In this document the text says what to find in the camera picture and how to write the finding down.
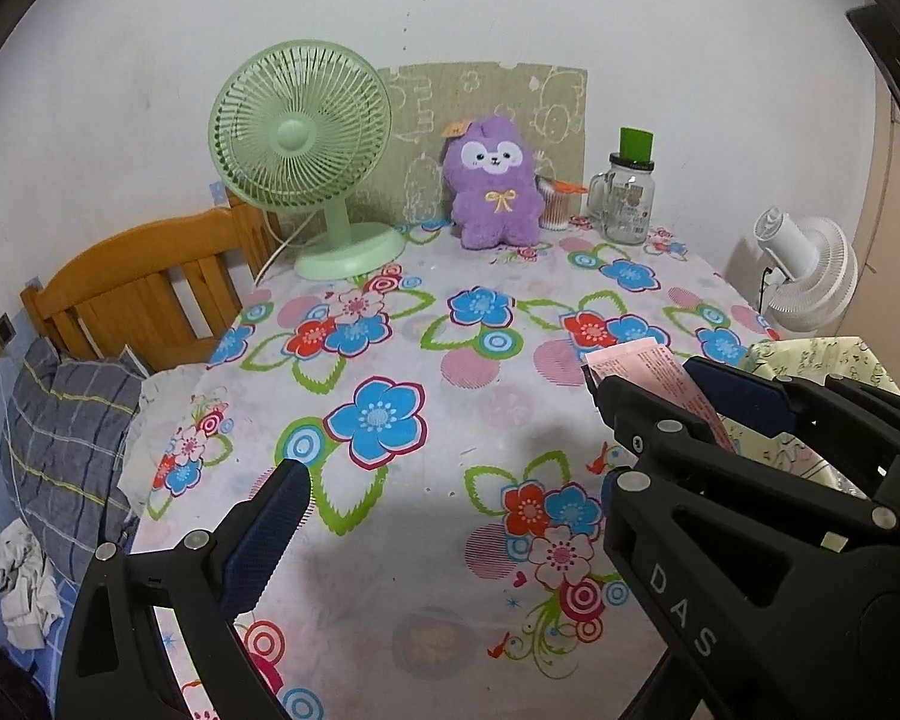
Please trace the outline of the white standing fan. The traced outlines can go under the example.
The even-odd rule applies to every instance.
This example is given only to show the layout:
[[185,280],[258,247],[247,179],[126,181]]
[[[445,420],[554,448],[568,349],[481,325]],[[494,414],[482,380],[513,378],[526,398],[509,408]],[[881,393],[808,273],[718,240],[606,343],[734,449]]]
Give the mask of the white standing fan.
[[844,315],[859,264],[850,238],[831,218],[793,218],[771,206],[738,242],[725,277],[779,330],[811,337]]

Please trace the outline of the green patterned board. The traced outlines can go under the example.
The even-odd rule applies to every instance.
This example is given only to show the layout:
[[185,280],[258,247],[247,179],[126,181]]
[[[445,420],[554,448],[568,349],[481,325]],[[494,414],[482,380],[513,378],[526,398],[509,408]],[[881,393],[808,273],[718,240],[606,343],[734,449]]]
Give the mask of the green patterned board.
[[437,62],[382,68],[391,103],[391,137],[372,174],[347,200],[352,221],[390,224],[445,220],[453,190],[443,158],[458,140],[499,135],[507,119],[525,163],[548,179],[582,184],[589,72],[553,64]]

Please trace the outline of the purple plush toy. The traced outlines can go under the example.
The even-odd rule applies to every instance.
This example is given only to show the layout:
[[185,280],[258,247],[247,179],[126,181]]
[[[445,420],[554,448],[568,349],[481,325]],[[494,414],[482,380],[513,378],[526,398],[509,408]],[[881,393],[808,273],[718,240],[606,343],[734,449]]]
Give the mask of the purple plush toy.
[[452,190],[450,218],[464,249],[536,244],[544,200],[532,150],[514,122],[499,114],[453,122],[443,138],[442,176]]

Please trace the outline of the white crumpled cloth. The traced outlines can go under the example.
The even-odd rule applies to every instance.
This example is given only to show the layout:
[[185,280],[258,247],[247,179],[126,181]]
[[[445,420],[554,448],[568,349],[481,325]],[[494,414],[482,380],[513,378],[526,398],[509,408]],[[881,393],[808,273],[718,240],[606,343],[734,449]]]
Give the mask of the white crumpled cloth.
[[22,518],[0,533],[0,611],[7,640],[19,650],[43,649],[63,617],[52,563]]

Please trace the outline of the beige door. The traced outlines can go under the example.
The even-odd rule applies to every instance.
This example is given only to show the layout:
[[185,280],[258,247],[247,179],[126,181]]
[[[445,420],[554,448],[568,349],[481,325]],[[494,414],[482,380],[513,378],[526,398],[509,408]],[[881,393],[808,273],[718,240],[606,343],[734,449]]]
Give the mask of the beige door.
[[859,286],[841,332],[868,343],[900,388],[900,110],[877,83],[870,179],[855,232]]

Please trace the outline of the green desk fan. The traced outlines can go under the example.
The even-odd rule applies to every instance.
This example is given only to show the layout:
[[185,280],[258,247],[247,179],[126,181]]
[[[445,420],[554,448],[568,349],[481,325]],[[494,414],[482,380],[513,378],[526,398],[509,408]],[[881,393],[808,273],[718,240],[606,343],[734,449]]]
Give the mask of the green desk fan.
[[208,145],[217,174],[268,213],[320,211],[325,231],[295,259],[297,277],[362,277],[393,262],[403,236],[354,223],[347,200],[385,153],[391,104],[372,65],[340,44],[295,39],[253,55],[215,96]]

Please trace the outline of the wall socket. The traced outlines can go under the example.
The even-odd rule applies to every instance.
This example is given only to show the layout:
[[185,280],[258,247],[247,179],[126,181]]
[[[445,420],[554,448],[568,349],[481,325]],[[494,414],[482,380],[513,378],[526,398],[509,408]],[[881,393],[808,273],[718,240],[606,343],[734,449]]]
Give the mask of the wall socket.
[[0,317],[0,344],[1,346],[7,346],[13,338],[16,336],[16,329],[14,328],[13,322],[9,319],[7,314],[2,314]]

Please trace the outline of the small jar orange lid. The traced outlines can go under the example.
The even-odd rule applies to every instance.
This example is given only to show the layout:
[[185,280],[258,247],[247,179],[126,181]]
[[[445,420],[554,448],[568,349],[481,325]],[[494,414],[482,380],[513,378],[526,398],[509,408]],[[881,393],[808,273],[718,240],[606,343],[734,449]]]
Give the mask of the small jar orange lid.
[[562,231],[571,226],[574,210],[589,193],[583,185],[544,176],[536,177],[536,187],[544,200],[539,226],[548,231]]

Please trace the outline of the yellow cartoon storage box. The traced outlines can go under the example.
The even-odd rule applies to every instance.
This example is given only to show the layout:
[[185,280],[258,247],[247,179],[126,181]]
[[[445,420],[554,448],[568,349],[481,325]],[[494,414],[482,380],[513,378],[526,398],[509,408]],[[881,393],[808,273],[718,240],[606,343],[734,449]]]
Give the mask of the yellow cartoon storage box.
[[[859,337],[759,341],[746,351],[738,367],[761,379],[792,376],[820,385],[827,376],[842,376],[900,395],[900,388],[877,355]],[[800,439],[790,434],[764,437],[728,416],[722,421],[738,455],[841,493],[863,497],[862,491],[850,479],[837,472],[829,461]]]

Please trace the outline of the pink paper packet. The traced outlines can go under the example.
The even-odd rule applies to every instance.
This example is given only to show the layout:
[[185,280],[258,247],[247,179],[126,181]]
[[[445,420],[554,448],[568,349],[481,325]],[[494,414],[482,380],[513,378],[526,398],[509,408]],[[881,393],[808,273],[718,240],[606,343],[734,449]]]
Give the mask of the pink paper packet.
[[589,351],[583,355],[583,367],[595,376],[596,383],[611,376],[621,377],[702,418],[712,429],[717,444],[725,450],[733,450],[733,442],[717,410],[704,397],[701,388],[692,382],[670,348],[655,338],[639,338]]

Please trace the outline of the wooden bed headboard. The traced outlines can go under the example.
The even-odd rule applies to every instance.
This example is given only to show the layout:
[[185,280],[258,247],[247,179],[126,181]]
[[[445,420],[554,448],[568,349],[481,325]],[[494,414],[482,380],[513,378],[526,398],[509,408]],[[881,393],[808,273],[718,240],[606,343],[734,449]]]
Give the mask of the wooden bed headboard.
[[73,358],[131,349],[153,371],[205,362],[242,310],[227,255],[260,273],[276,252],[274,231],[276,216],[227,193],[205,213],[92,245],[20,300],[35,332]]

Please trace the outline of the glass jar green lid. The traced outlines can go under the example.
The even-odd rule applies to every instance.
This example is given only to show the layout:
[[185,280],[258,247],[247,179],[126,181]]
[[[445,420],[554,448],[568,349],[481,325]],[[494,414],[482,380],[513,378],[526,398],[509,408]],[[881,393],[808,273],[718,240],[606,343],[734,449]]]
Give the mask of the glass jar green lid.
[[649,235],[655,181],[653,133],[622,127],[608,167],[592,177],[585,216],[606,241],[639,245]]

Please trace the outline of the grey plaid pillow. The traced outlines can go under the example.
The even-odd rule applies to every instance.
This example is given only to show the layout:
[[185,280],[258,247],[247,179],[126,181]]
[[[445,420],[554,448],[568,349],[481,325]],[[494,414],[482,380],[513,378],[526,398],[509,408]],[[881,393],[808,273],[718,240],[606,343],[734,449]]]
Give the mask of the grey plaid pillow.
[[81,361],[30,344],[7,400],[0,461],[7,494],[53,567],[79,583],[102,543],[137,515],[119,490],[141,371],[125,356]]

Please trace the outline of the floral tablecloth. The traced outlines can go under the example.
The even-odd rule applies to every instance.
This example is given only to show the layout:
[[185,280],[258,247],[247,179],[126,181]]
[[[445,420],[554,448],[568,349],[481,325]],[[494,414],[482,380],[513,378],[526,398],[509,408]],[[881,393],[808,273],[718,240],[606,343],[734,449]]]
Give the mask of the floral tablecloth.
[[214,528],[298,461],[307,515],[235,624],[289,717],[616,717],[663,644],[601,546],[628,454],[580,358],[651,338],[735,364],[769,323],[668,232],[404,242],[352,280],[269,273],[159,452],[134,544]]

